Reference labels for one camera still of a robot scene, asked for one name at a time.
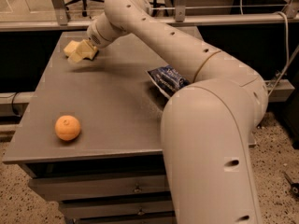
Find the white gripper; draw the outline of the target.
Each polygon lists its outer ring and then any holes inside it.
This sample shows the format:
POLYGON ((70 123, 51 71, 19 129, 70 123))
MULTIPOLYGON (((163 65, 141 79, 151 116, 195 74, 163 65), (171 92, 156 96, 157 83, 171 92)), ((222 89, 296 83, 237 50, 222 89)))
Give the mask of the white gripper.
POLYGON ((83 59, 92 60, 98 49, 103 49, 113 43, 119 37, 128 35, 127 32, 114 26, 107 18, 105 13, 92 21, 87 29, 89 40, 82 40, 75 51, 68 57, 71 63, 79 63, 83 59))

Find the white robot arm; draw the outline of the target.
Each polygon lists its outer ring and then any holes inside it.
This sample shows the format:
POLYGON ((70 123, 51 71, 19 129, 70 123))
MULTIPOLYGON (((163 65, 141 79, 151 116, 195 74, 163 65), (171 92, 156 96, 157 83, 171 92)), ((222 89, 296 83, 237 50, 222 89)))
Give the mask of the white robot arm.
POLYGON ((177 224, 263 224, 249 157, 252 130, 268 105, 263 78, 152 18, 147 0, 105 0, 87 34, 99 49, 134 34, 189 82, 169 99, 161 123, 177 224))

